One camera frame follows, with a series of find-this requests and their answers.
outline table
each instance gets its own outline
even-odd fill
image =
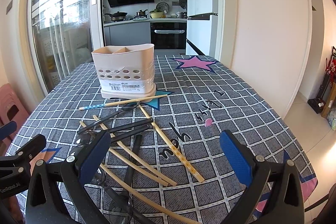
[[[178,185],[165,187],[135,172],[133,188],[145,197],[201,223],[220,223],[245,189],[219,146],[219,135],[225,129],[231,130],[255,155],[276,162],[293,159],[300,172],[304,200],[315,189],[315,172],[293,133],[253,88],[223,64],[209,56],[158,57],[155,59],[154,82],[160,93],[170,95],[152,102],[152,106],[145,105],[145,110],[205,181],[197,182],[177,157],[169,153],[161,137],[154,130],[148,130],[143,133],[139,156]],[[7,154],[13,155],[41,133],[47,138],[44,151],[47,160],[63,161],[74,146],[79,121],[89,124],[94,120],[94,114],[106,116],[119,106],[84,111],[78,108],[112,101],[100,95],[94,64],[80,65],[31,114]],[[105,124],[114,127],[141,119],[144,115],[137,108],[133,112],[123,112]],[[123,143],[132,147],[133,137],[124,139]],[[128,157],[120,147],[113,148]],[[121,160],[107,153],[105,164],[119,178],[124,178],[127,166]],[[121,190],[110,177],[107,183]],[[64,185],[60,183],[59,187],[71,216],[81,221]],[[262,211],[269,187],[264,190],[253,218]],[[108,217],[110,198],[99,186],[86,185],[85,189]],[[24,211],[26,192],[17,197]],[[137,198],[134,198],[134,206],[156,223],[168,223],[170,219]]]

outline screw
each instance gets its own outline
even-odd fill
[[[36,162],[36,165],[37,166],[41,166],[43,164],[43,160],[38,160],[37,162]]]
[[[261,155],[258,155],[258,156],[255,156],[255,159],[258,161],[258,162],[264,162],[265,161],[265,158]]]
[[[294,162],[293,162],[292,160],[287,160],[287,164],[288,164],[289,166],[294,166]]]
[[[75,156],[67,157],[67,162],[73,162],[75,160]]]

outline sliding glass door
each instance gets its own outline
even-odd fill
[[[101,0],[29,0],[31,53],[49,93],[104,45]]]

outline blue gripper pad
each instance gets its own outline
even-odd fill
[[[11,121],[0,128],[0,141],[14,133],[16,130],[16,122]]]
[[[99,165],[105,158],[110,146],[111,136],[110,133],[105,131],[105,134],[101,137],[95,147],[90,151],[89,155],[83,161],[79,168],[78,180],[82,186],[91,182],[95,173],[98,170]]]
[[[220,134],[219,143],[239,182],[248,187],[253,180],[252,167],[239,150],[241,144],[233,135],[230,137],[225,131]]]

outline wooden chopstick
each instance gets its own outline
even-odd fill
[[[99,118],[96,115],[93,115],[93,118],[97,121]],[[108,128],[101,123],[101,128],[104,130],[107,130]],[[124,149],[131,157],[133,157],[137,162],[139,162],[141,165],[145,166],[149,171],[151,171],[154,175],[157,175],[159,178],[167,181],[170,185],[176,186],[177,183],[170,179],[169,177],[165,176],[164,174],[160,173],[158,170],[156,170],[154,167],[150,166],[148,163],[146,163],[144,160],[142,160],[138,155],[134,154],[131,150],[129,150],[126,145],[123,144],[122,141],[118,141],[117,144]]]
[[[148,113],[143,109],[141,105],[139,105],[140,109],[142,110],[143,114],[147,118],[150,118]],[[198,180],[198,182],[203,182],[204,178],[196,171],[194,167],[187,161],[187,159],[181,154],[181,152],[172,144],[172,142],[168,139],[168,137],[162,132],[162,130],[157,126],[155,122],[152,122],[153,128],[156,132],[161,136],[161,138],[165,141],[165,143],[169,146],[171,151],[175,154],[176,157],[184,164],[184,166],[190,171],[190,173]]]
[[[161,213],[164,213],[166,215],[169,215],[172,218],[175,218],[179,221],[182,221],[187,224],[201,224],[195,220],[186,218],[184,216],[178,215],[177,213],[174,213],[166,208],[163,208],[162,206],[156,204],[155,202],[151,201],[150,199],[144,197],[142,194],[134,190],[132,187],[127,185],[125,182],[123,182],[121,179],[119,179],[115,174],[113,174],[105,165],[101,164],[100,167],[111,177],[113,178],[116,182],[118,182],[124,189],[132,193],[132,195],[136,196],[143,202],[147,203],[148,205],[152,206],[153,208],[157,209]]]
[[[84,122],[80,121],[81,126],[85,126]],[[130,167],[133,167],[135,170],[137,170],[138,172],[140,172],[141,174],[145,175],[146,177],[161,183],[164,186],[168,186],[168,182],[148,173],[146,170],[140,168],[139,166],[135,165],[134,163],[132,163],[131,161],[129,161],[128,159],[124,158],[122,155],[120,155],[117,151],[113,150],[112,148],[109,148],[109,151],[115,155],[116,157],[118,157],[119,159],[121,159],[124,163],[126,163],[127,165],[129,165]]]
[[[167,97],[167,96],[168,96],[167,94],[163,94],[163,95],[156,95],[156,96],[145,97],[145,98],[138,98],[138,99],[132,99],[132,100],[126,100],[126,101],[118,101],[118,102],[106,103],[106,104],[101,104],[101,105],[83,106],[83,107],[80,107],[79,110],[96,109],[96,108],[102,108],[102,107],[108,107],[108,106],[123,105],[123,104],[128,104],[128,103],[133,103],[133,102],[139,102],[139,101],[145,101],[145,100],[151,100],[151,99],[156,99],[156,98],[161,98],[161,97]]]

